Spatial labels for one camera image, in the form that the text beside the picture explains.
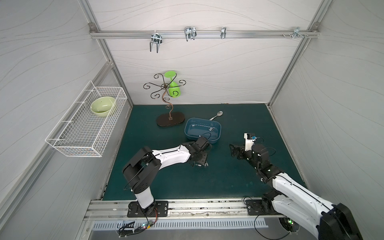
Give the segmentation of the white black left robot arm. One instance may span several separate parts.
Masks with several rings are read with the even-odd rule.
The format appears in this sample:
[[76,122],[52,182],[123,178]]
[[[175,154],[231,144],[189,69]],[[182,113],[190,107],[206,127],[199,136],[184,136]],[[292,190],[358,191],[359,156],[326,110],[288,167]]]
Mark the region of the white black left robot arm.
[[203,136],[196,141],[181,143],[165,150],[152,150],[147,146],[141,148],[122,170],[127,186],[134,193],[140,209],[145,214],[155,210],[155,199],[150,186],[160,170],[184,163],[206,166],[211,148],[212,144]]

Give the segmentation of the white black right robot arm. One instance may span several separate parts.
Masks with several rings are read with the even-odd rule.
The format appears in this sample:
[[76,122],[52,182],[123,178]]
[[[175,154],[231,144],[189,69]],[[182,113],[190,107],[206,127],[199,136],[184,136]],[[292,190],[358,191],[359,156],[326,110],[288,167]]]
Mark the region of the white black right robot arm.
[[263,196],[264,211],[293,220],[318,240],[361,240],[363,238],[351,210],[312,193],[270,162],[267,148],[230,145],[232,157],[247,161],[261,181],[273,188]]

